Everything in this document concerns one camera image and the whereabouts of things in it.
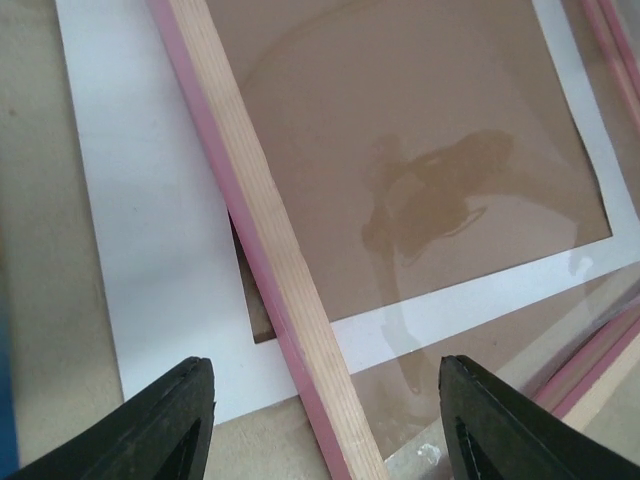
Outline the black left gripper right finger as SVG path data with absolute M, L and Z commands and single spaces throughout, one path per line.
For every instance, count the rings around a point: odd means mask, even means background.
M 439 367 L 455 479 L 637 479 L 639 466 L 565 425 L 465 355 Z

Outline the sunset landscape photo print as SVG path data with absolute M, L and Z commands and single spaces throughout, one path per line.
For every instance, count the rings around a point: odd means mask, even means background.
M 1 478 L 19 469 L 19 449 L 16 433 L 16 420 L 11 380 L 11 339 L 10 313 L 6 282 L 6 268 L 4 248 L 1 248 L 1 377 L 0 377 L 0 448 L 1 448 Z

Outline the pink wooden picture frame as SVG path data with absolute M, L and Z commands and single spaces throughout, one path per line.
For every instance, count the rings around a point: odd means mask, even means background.
M 372 333 L 383 311 L 337 323 L 328 320 L 207 4 L 155 1 L 151 9 L 332 477 L 387 478 L 388 468 L 350 379 L 354 372 L 390 360 Z M 630 219 L 634 208 L 562 4 L 539 2 L 536 14 L 598 180 L 614 192 L 623 218 L 612 238 L 581 248 L 595 261 L 590 272 L 562 272 L 561 263 L 571 257 L 562 252 L 388 306 L 388 313 L 443 308 L 441 329 L 417 327 L 423 344 L 546 300 L 639 259 L 637 254 L 606 254 L 625 237 L 638 234 L 638 225 Z

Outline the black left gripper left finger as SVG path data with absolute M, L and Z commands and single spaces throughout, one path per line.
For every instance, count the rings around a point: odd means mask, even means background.
M 202 479 L 212 436 L 214 372 L 189 357 L 11 479 Z

